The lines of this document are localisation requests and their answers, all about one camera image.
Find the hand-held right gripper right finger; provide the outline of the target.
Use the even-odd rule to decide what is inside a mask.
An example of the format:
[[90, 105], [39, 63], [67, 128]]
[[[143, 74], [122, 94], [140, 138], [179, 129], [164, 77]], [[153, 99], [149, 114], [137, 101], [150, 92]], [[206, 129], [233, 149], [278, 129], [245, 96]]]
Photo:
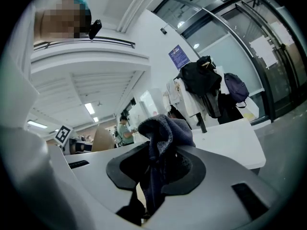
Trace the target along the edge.
[[261, 228], [261, 222], [281, 199], [273, 187], [231, 158], [191, 146], [179, 149], [199, 157], [206, 175], [189, 194], [166, 196], [143, 225], [146, 230]]

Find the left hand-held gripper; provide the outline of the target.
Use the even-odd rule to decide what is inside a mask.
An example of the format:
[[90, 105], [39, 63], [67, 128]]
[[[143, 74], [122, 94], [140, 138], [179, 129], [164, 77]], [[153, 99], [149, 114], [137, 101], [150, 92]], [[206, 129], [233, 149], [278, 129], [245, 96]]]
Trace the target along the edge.
[[92, 151], [92, 142], [87, 142], [84, 136], [79, 136], [70, 127], [62, 126], [54, 137], [63, 154], [81, 154]]

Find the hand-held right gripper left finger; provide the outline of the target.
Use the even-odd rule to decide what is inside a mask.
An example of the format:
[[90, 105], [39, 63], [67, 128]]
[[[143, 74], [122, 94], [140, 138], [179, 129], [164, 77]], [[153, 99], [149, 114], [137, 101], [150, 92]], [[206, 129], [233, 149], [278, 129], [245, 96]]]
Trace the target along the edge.
[[67, 163], [86, 160], [87, 165], [73, 169], [83, 187], [105, 208], [115, 213], [130, 202], [131, 191], [117, 188], [106, 173], [108, 162], [121, 154], [141, 145], [141, 142], [100, 152], [66, 155]]

